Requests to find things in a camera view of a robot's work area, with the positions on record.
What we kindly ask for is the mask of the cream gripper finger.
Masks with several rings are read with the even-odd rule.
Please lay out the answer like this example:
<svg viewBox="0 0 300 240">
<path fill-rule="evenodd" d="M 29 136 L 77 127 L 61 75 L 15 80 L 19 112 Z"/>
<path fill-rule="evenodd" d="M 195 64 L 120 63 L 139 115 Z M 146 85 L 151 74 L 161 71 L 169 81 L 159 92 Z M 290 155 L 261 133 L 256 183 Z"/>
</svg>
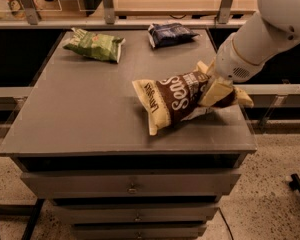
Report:
<svg viewBox="0 0 300 240">
<path fill-rule="evenodd" d="M 208 75 L 209 77 L 215 76 L 215 61 L 212 61 L 209 65 L 206 65 L 203 61 L 198 61 L 196 64 L 196 70 Z"/>
<path fill-rule="evenodd" d="M 233 82 L 222 77 L 212 77 L 207 88 L 201 95 L 198 104 L 202 107 L 212 107 L 215 103 L 228 96 L 233 91 Z"/>
</svg>

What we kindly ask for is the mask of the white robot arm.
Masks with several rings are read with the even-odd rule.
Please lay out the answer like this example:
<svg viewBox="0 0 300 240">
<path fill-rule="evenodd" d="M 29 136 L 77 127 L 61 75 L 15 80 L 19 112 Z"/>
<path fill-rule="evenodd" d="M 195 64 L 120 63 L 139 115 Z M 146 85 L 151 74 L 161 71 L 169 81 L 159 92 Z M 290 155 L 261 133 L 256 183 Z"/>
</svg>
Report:
<svg viewBox="0 0 300 240">
<path fill-rule="evenodd" d="M 250 80 L 265 63 L 300 44 L 300 0 L 257 0 L 258 10 L 219 47 L 207 68 L 210 76 L 198 104 L 213 107 L 253 105 L 252 99 L 234 83 Z"/>
</svg>

